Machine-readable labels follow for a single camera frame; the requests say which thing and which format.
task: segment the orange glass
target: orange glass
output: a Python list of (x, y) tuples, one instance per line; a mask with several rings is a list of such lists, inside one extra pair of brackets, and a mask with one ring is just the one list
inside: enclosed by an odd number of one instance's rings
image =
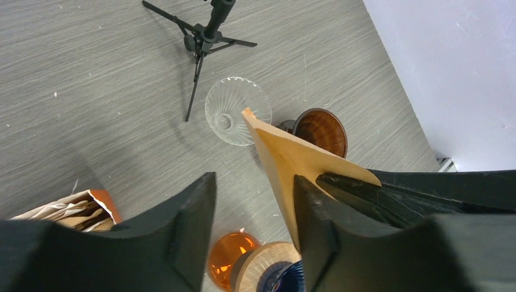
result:
[(224, 291), (231, 292), (229, 277), (235, 262), (244, 253), (254, 251), (261, 245), (251, 234), (233, 232), (222, 237), (213, 246), (208, 258), (208, 270), (213, 283)]

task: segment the round wooden disc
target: round wooden disc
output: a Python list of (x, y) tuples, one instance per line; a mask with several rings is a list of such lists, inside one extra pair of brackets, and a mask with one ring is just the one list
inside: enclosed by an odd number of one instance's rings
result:
[(271, 242), (255, 250), (244, 262), (238, 273), (235, 291), (256, 292), (264, 272), (280, 262), (296, 263), (301, 260), (292, 243)]

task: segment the wood grain surface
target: wood grain surface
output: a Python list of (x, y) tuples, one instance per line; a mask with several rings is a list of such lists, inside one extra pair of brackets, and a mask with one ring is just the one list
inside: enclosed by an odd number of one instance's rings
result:
[[(200, 0), (153, 0), (206, 24)], [(254, 147), (208, 127), (216, 81), (248, 78), (272, 103), (273, 123), (320, 107), (346, 129), (347, 158), (363, 167), (438, 165), (361, 0), (239, 0), (221, 26), (255, 41), (205, 59), (189, 123), (194, 60), (174, 23), (130, 0), (4, 0), (0, 4), (0, 217), (72, 193), (107, 189), (130, 218), (216, 171), (213, 239), (245, 228), (290, 240)], [(205, 291), (215, 291), (205, 278)]]

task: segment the white wall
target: white wall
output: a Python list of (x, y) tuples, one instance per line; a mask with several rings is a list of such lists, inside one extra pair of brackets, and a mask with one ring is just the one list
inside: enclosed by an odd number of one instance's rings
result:
[(364, 3), (436, 155), (516, 169), (516, 1)]

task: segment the mini tripod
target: mini tripod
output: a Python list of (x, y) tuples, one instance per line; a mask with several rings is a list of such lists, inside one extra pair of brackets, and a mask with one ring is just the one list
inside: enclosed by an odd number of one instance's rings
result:
[[(236, 40), (234, 38), (225, 38), (222, 36), (222, 33), (218, 31), (220, 25), (228, 17), (229, 12), (233, 8), (235, 2), (236, 0), (212, 0), (211, 6), (213, 6), (213, 10), (211, 11), (211, 18), (208, 22), (208, 25), (202, 26), (201, 24), (196, 24), (192, 26), (189, 23), (186, 23), (179, 18), (157, 8), (149, 2), (142, 1), (146, 8), (177, 24), (184, 34), (184, 46), (186, 47), (186, 50), (195, 53), (195, 77), (193, 78), (193, 91), (192, 97), (190, 98), (190, 105), (188, 106), (188, 112), (186, 113), (186, 122), (188, 122), (188, 119), (190, 118), (190, 112), (192, 111), (195, 90), (197, 89), (197, 82), (199, 81), (199, 75), (201, 74), (204, 57), (218, 50), (231, 47), (234, 44), (239, 44), (246, 47), (256, 47), (258, 45), (257, 43)], [(217, 43), (226, 44), (212, 49), (212, 46)]]

